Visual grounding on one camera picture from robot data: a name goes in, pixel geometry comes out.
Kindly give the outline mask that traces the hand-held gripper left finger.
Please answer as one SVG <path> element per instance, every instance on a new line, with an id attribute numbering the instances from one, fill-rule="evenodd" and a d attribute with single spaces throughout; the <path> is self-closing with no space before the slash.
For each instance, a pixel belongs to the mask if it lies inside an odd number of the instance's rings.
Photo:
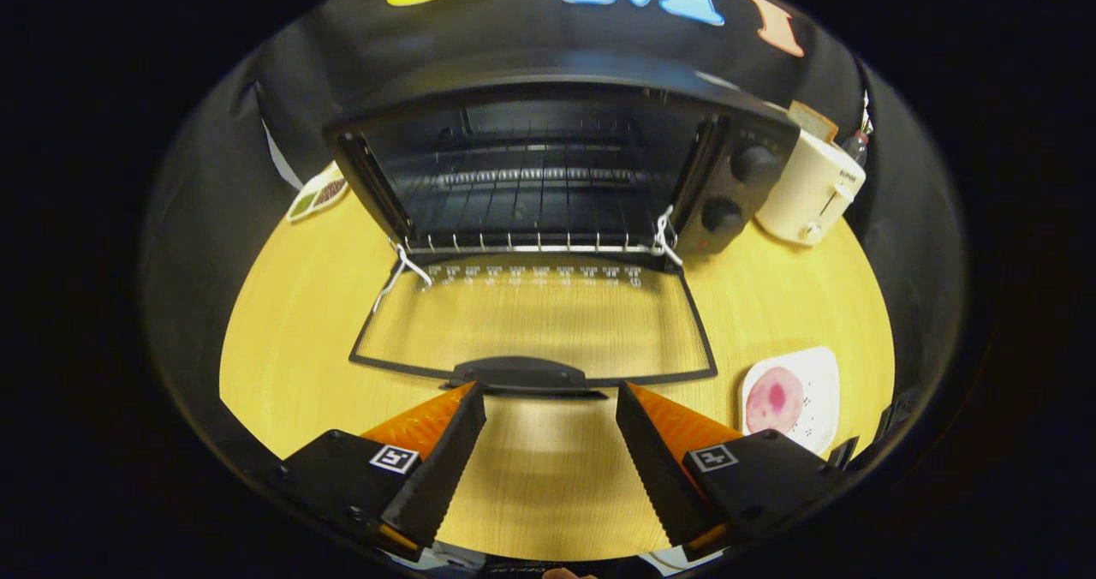
<path id="1" fill-rule="evenodd" d="M 483 425 L 482 387 L 470 381 L 359 435 L 332 428 L 270 466 L 265 483 L 341 540 L 418 561 Z"/>

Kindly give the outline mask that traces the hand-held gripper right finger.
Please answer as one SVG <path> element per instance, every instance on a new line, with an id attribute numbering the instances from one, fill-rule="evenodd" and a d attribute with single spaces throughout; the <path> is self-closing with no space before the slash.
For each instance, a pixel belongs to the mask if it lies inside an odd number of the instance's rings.
<path id="1" fill-rule="evenodd" d="M 846 476 L 779 431 L 740 433 L 630 381 L 615 419 L 667 541 L 689 560 L 794 527 Z"/>

